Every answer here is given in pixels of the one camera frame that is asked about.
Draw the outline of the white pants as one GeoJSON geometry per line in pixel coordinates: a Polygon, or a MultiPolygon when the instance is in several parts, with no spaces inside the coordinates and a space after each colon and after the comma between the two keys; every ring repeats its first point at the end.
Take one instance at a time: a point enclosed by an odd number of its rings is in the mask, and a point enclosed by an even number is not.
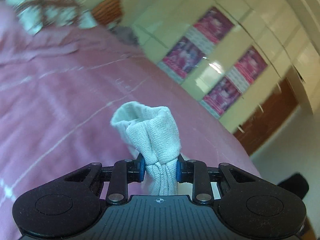
{"type": "Polygon", "coordinates": [[[133,157],[136,158],[139,154],[144,157],[149,176],[149,194],[176,195],[176,163],[181,143],[170,109],[131,101],[115,111],[110,124],[118,131],[133,157]]]}

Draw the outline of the lower right pink poster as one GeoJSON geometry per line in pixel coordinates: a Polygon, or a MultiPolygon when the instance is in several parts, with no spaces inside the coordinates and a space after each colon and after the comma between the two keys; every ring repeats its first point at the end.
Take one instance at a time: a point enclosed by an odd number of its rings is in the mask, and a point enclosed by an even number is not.
{"type": "Polygon", "coordinates": [[[215,87],[204,96],[200,104],[216,119],[231,107],[231,105],[241,96],[240,91],[226,77],[223,77],[215,87]]]}

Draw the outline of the pink poster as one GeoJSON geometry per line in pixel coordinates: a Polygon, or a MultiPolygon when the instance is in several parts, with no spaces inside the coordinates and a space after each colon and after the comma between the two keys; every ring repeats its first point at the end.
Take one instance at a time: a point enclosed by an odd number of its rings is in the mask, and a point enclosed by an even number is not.
{"type": "Polygon", "coordinates": [[[185,37],[209,55],[234,26],[217,7],[212,7],[187,30],[185,37]]]}
{"type": "Polygon", "coordinates": [[[204,53],[186,37],[182,37],[157,66],[178,84],[195,69],[204,53]]]}
{"type": "Polygon", "coordinates": [[[215,87],[204,96],[200,104],[216,119],[231,107],[231,105],[241,96],[240,91],[226,77],[223,77],[215,87]]]}
{"type": "Polygon", "coordinates": [[[244,94],[267,66],[264,58],[254,46],[251,46],[226,73],[226,77],[241,94],[244,94]]]}

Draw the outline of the brown wooden door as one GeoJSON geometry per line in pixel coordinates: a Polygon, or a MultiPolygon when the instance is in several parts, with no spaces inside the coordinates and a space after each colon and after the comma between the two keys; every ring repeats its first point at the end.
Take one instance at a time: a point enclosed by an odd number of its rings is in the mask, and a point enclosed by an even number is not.
{"type": "Polygon", "coordinates": [[[252,155],[282,126],[298,106],[298,100],[285,78],[261,106],[234,132],[248,155],[252,155]]]}

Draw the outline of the pink checked bedspread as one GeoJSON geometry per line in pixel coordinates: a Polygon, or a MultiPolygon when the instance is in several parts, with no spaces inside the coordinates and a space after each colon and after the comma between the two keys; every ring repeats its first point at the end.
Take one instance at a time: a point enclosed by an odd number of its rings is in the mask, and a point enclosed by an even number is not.
{"type": "Polygon", "coordinates": [[[92,162],[131,155],[110,121],[124,103],[170,109],[182,154],[258,175],[241,144],[136,47],[102,27],[24,31],[1,3],[1,239],[18,239],[12,205],[92,162]]]}

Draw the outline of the black garment on chair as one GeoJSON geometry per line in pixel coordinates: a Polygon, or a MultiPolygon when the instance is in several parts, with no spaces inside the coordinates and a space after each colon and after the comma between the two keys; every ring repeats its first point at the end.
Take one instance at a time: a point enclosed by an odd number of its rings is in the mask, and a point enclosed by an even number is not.
{"type": "Polygon", "coordinates": [[[310,189],[307,180],[300,173],[294,173],[277,185],[297,195],[300,199],[304,199],[310,189]]]}

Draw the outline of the upper right pink poster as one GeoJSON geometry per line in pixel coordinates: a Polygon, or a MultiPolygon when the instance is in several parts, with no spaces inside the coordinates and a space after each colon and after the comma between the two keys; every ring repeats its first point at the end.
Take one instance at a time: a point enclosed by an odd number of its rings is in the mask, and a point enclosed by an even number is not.
{"type": "Polygon", "coordinates": [[[241,94],[244,94],[267,66],[264,58],[254,46],[251,46],[226,73],[226,77],[241,94]]]}

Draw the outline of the lower left pink poster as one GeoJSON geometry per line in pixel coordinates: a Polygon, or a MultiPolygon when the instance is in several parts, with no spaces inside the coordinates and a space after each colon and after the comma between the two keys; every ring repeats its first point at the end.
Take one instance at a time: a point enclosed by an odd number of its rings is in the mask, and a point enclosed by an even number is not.
{"type": "Polygon", "coordinates": [[[186,37],[182,37],[157,66],[178,84],[195,69],[204,53],[186,37]]]}

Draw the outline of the cream wardrobe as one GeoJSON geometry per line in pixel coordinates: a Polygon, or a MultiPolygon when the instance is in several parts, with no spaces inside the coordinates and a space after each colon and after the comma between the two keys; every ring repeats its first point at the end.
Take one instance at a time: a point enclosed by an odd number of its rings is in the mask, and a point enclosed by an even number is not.
{"type": "Polygon", "coordinates": [[[157,0],[133,23],[147,57],[159,63],[187,30],[217,7],[235,26],[180,84],[200,101],[254,46],[268,66],[219,122],[236,131],[284,78],[311,111],[319,109],[319,49],[289,0],[157,0]]]}

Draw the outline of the grey crumpled cloth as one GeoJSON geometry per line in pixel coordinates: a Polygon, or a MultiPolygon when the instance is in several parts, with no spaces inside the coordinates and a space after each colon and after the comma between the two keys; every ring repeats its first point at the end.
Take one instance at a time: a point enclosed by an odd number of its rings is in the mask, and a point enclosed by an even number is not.
{"type": "Polygon", "coordinates": [[[110,29],[110,32],[116,36],[116,38],[127,45],[138,46],[139,39],[138,36],[130,27],[126,26],[116,26],[110,29]]]}

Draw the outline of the upper left pink poster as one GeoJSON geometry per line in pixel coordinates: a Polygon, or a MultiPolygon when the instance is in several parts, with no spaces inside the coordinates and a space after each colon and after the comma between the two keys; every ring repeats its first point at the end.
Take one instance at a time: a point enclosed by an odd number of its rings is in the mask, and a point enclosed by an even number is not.
{"type": "Polygon", "coordinates": [[[212,7],[187,30],[185,37],[209,55],[234,26],[217,7],[212,7]]]}

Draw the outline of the white patterned pillow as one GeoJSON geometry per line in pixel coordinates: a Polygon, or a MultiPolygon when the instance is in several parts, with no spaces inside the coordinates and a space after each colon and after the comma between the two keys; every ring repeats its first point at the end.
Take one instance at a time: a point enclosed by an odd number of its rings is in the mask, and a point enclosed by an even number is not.
{"type": "Polygon", "coordinates": [[[75,25],[90,29],[98,24],[80,0],[4,0],[12,7],[23,29],[31,35],[50,25],[75,25]]]}

